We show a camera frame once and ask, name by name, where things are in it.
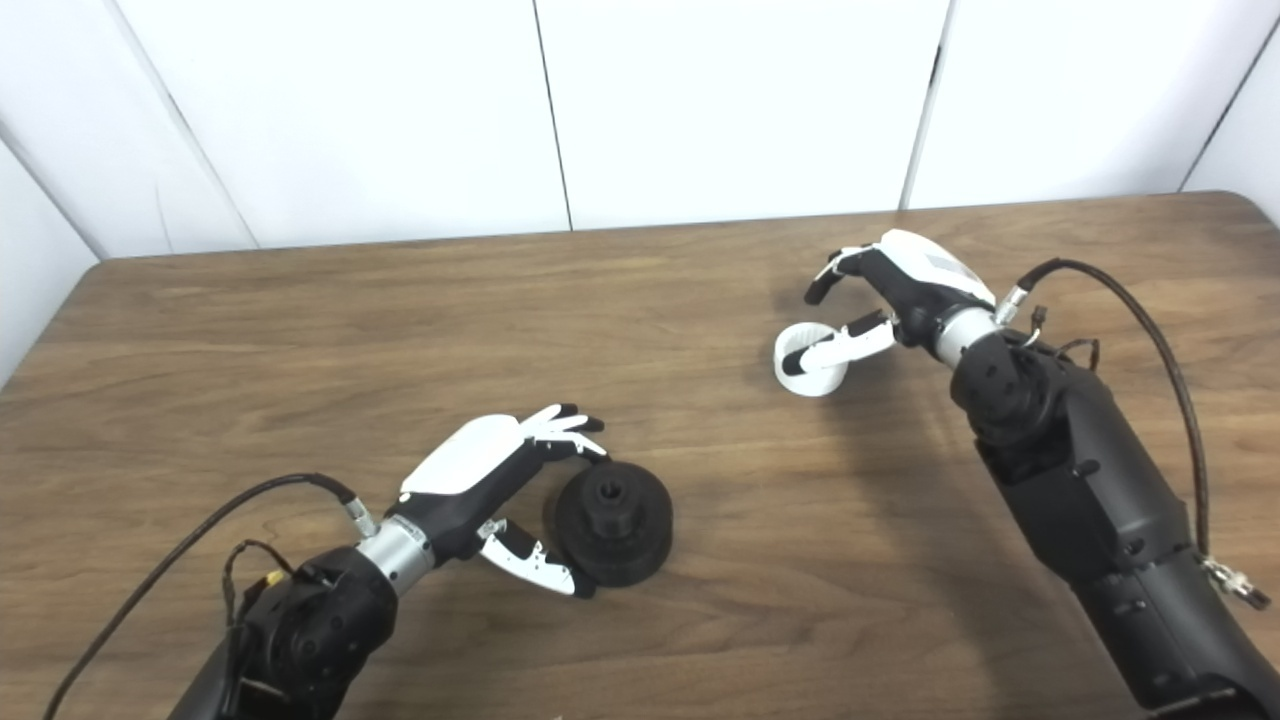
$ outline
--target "metal connector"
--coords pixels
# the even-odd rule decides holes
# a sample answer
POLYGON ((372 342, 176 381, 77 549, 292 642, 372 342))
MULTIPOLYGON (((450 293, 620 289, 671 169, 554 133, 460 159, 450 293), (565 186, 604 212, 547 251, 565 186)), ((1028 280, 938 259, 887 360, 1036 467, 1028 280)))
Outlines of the metal connector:
POLYGON ((1224 594, 1235 596, 1254 610, 1266 610, 1271 605, 1271 598, 1267 593, 1253 587, 1253 583, 1249 582, 1249 578, 1244 573, 1233 570, 1212 557, 1202 557, 1201 568, 1224 594))
POLYGON ((1005 327, 1014 322, 1014 316, 1018 315, 1018 309, 1023 305, 1023 301, 1027 300, 1028 295, 1030 293, 1015 284, 1014 288, 1009 291, 1009 295, 1000 301, 1000 305, 996 305, 996 311, 992 315, 996 319, 996 324, 1005 327))
POLYGON ((480 539, 489 539, 489 536, 506 532, 507 519, 503 518, 502 520, 485 520, 484 525, 480 525, 480 528, 476 529, 476 536, 480 539))
POLYGON ((358 497, 343 505, 343 507, 347 510, 347 516, 351 518, 351 521, 356 524, 360 537, 367 539, 378 534, 378 524, 374 523, 374 519, 369 515, 369 509, 365 507, 365 503, 358 497))

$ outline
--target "panel seam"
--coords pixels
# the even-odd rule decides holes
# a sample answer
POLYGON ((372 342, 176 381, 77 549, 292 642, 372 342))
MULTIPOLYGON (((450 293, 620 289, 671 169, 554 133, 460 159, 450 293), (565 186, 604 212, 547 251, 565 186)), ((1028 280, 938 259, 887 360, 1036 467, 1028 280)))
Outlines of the panel seam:
POLYGON ((164 77, 160 76, 160 70, 151 60, 151 55, 147 54, 146 47, 142 45, 142 40, 133 29, 133 24, 129 23, 129 18, 125 17, 124 10, 120 9, 116 0, 102 0, 102 5, 106 8, 108 14, 111 15, 116 28, 120 31, 124 44, 129 46, 129 50, 137 59, 142 73, 147 76, 148 81, 151 81, 151 86, 155 88, 160 104, 164 105, 165 110, 169 113, 169 118, 173 120, 178 135, 182 136, 187 147, 195 155, 196 163, 202 170, 205 170, 205 174, 209 176, 209 179, 212 182, 219 196, 221 196, 227 206, 230 208, 237 224, 244 232, 244 236, 248 237, 250 243, 255 250, 261 250, 262 243, 259 242, 257 237, 253 234, 253 229, 244 219, 244 214, 241 213, 239 206, 236 204, 230 191, 227 188, 227 183, 223 182, 221 174, 219 174, 218 168, 214 167, 209 154, 205 152, 205 147, 200 143, 200 138, 196 137, 196 132, 192 129, 191 123, 187 122, 187 117, 183 114, 182 108, 178 106, 178 101, 174 99, 173 94, 169 92, 169 86, 165 83, 164 77))
POLYGON ((1196 152, 1196 159, 1192 160, 1192 165, 1187 168, 1187 174, 1183 176, 1183 182, 1178 183, 1178 192, 1183 192, 1187 188, 1187 183, 1190 182, 1192 174, 1196 173, 1196 168, 1199 167, 1201 160, 1204 159, 1204 152, 1208 151, 1208 146, 1213 142, 1217 136, 1217 131, 1221 129, 1222 122, 1226 120, 1228 113, 1235 105, 1235 100, 1240 96, 1240 91, 1244 90, 1244 85, 1249 82, 1249 76, 1253 74, 1253 69, 1258 67, 1258 60, 1262 59, 1262 54, 1267 51, 1267 46, 1271 45, 1271 38, 1275 37, 1276 28, 1280 27, 1280 14, 1276 15, 1275 22, 1271 23, 1271 29, 1267 31, 1267 36, 1262 38, 1262 46, 1258 47, 1258 54, 1253 56, 1253 61, 1249 63, 1248 69, 1244 70, 1244 77, 1240 78, 1239 85, 1235 86, 1235 91, 1231 92, 1231 99, 1226 101, 1226 106, 1222 108, 1222 114, 1217 117, 1217 122, 1213 123, 1213 129, 1208 131, 1208 136, 1204 138, 1204 143, 1201 145, 1198 152, 1196 152))
POLYGON ((534 5, 534 29, 538 32, 538 54, 543 59, 543 82, 547 85, 547 109, 552 114, 552 137, 556 140, 556 163, 561 170, 561 190, 564 192, 564 218, 568 220, 570 232, 573 231, 573 210, 568 204, 568 178, 564 177, 564 155, 559 146, 559 128, 556 126, 556 101, 552 99, 552 77, 547 72, 547 47, 543 45, 543 22, 538 17, 538 0, 530 0, 534 5))
POLYGON ((920 156, 924 154, 924 142, 929 135, 929 122, 933 119, 933 104, 937 100, 938 87, 942 85, 942 72, 947 61, 947 47, 950 45, 951 18, 955 15, 956 3, 947 3, 947 12, 942 17, 942 29, 938 32, 938 49, 933 56, 933 68, 929 70, 929 86, 924 90, 924 102, 920 104, 920 122, 915 126, 915 142, 911 143, 911 156, 906 161, 906 176, 902 178, 902 193, 897 200, 897 209, 906 210, 911 202, 911 192, 915 190, 915 176, 920 169, 920 156))
POLYGON ((40 192, 42 192, 45 197, 49 200, 49 202, 54 206, 54 210, 56 210, 58 214, 63 217, 63 220, 65 220, 67 224, 70 225, 72 232, 74 232, 77 237, 79 237, 81 242, 84 243, 84 247, 88 247, 88 251, 92 252, 95 258, 97 258, 99 263, 110 258, 111 254, 106 251, 106 247, 102 246, 102 243, 93 236, 93 233, 88 232, 87 229, 84 229, 83 225, 76 222, 76 218, 72 217, 72 214, 67 210, 67 208, 61 202, 59 202, 58 196, 52 192, 52 190, 44 181, 44 178, 41 178, 40 173, 36 172, 36 168, 33 167, 31 159, 27 156, 27 150, 22 146, 20 142, 18 142, 18 138, 9 129, 9 126, 5 124, 4 118, 0 118, 0 145, 9 149, 9 152, 12 152, 14 159, 18 160, 18 165, 27 172, 27 176, 31 178, 31 182, 36 183, 36 187, 40 188, 40 192))

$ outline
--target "robot finger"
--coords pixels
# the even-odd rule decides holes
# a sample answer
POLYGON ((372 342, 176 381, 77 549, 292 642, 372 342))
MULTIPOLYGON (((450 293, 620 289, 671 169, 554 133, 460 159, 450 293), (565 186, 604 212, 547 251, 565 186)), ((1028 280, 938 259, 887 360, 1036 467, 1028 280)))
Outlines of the robot finger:
POLYGON ((573 597, 595 594, 594 582, 544 550, 540 541, 509 520, 489 520, 476 536, 484 541, 480 555, 521 580, 573 597))
POLYGON ((876 310, 782 359, 782 372, 803 375, 883 352, 897 343, 893 320, 876 310))
POLYGON ((570 415, 545 423, 539 432, 564 432, 576 430, 580 433, 595 433, 604 429, 604 421, 590 415, 570 415))
POLYGON ((530 428, 539 428, 545 425, 550 420, 557 418, 567 418, 570 415, 577 415, 577 405, 572 402, 557 402, 554 405, 548 405, 538 413, 534 413, 529 418, 525 418, 524 423, 520 423, 520 428, 529 430, 530 428))
POLYGON ((859 255, 867 252, 873 246, 864 245, 861 247, 845 247, 831 254, 827 265, 813 278, 809 284, 809 290, 804 293, 804 301, 806 305, 818 305, 827 297, 827 293, 840 278, 846 275, 856 275, 859 265, 859 255))
POLYGON ((534 442, 543 451, 544 460, 563 460, 572 455, 581 455, 591 462, 600 462, 609 457, 609 452, 581 433, 553 430, 539 433, 534 442))

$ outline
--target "cable connector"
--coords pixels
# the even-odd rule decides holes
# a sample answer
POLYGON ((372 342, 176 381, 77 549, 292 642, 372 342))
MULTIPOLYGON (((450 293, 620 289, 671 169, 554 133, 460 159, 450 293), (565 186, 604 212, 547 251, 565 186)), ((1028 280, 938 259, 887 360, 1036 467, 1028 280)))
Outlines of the cable connector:
POLYGON ((992 315, 996 324, 1005 327, 1014 322, 1014 315, 1018 314, 1018 309, 1023 305, 1023 301, 1027 300, 1028 295, 1030 295, 1030 291, 1023 290, 1015 284, 1012 290, 1009 291, 1009 295, 1000 301, 1000 305, 996 305, 996 311, 992 315))
POLYGON ((1254 610, 1266 610, 1271 605, 1271 598, 1267 593, 1253 587, 1249 578, 1238 570, 1213 560, 1213 557, 1202 557, 1201 569, 1208 574, 1208 579, 1217 585, 1217 589, 1224 594, 1235 596, 1238 600, 1243 600, 1254 610))
POLYGON ((357 497, 351 502, 342 506, 347 511, 347 516, 351 521, 356 524, 356 530, 360 532, 360 537, 371 538, 378 534, 378 524, 369 515, 369 509, 357 497))
POLYGON ((1048 307, 1043 305, 1037 305, 1036 310, 1032 313, 1032 334, 1023 343, 1023 347, 1030 347, 1036 345, 1039 340, 1041 331, 1044 329, 1044 320, 1048 318, 1048 307))

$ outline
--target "black arm segment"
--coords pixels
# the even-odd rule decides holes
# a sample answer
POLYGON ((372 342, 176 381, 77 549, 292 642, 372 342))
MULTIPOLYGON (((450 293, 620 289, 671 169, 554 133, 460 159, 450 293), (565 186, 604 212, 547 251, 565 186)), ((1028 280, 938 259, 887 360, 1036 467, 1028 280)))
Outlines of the black arm segment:
POLYGON ((214 650, 169 720, 218 720, 228 683, 244 720, 329 720, 369 655, 390 638, 397 596, 381 571, 352 547, 324 552, 293 578, 260 583, 237 633, 214 650), (236 678, 227 674, 234 643, 236 678))
POLYGON ((1170 717, 1280 720, 1280 675, 1210 584, 1183 502, 1111 392, 1020 345, 993 333, 968 347, 951 396, 1032 551, 1071 587, 1134 700, 1170 717))

